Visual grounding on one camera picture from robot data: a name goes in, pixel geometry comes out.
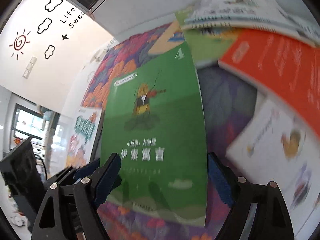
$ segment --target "orange book cover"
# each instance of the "orange book cover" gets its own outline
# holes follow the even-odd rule
[[[320,51],[275,33],[245,30],[219,66],[280,97],[320,137]]]

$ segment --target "floral tablecloth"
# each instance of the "floral tablecloth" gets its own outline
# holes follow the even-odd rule
[[[134,71],[158,55],[149,50],[168,29],[162,25],[137,34],[110,49],[95,72],[84,95],[83,107],[105,109],[109,86],[115,77]],[[180,37],[177,29],[174,37]],[[204,107],[208,152],[223,159],[227,146],[253,116],[256,89],[213,65],[198,70]],[[112,240],[213,240],[230,208],[224,204],[208,177],[207,211],[204,228],[155,219],[111,203],[100,205],[98,214]]]

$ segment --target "number 4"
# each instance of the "number 4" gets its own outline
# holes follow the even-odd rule
[[[182,53],[182,49],[181,49],[181,48],[178,50],[178,53],[177,53],[177,55],[176,55],[176,58],[177,58],[177,59],[182,59],[182,58],[184,58],[184,54]]]

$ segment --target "black star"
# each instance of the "black star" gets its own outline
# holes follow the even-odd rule
[[[66,34],[66,35],[61,35],[63,41],[69,39],[69,38],[67,37],[67,35],[68,35],[68,34]]]

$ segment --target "green book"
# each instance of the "green book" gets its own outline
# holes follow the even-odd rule
[[[234,28],[183,29],[184,20],[194,11],[194,7],[195,5],[192,4],[184,10],[177,11],[175,16],[190,47],[196,67],[201,68],[216,62],[237,39],[241,30]]]
[[[204,226],[207,150],[199,84],[184,42],[113,79],[100,165],[121,156],[107,200],[153,217]]]

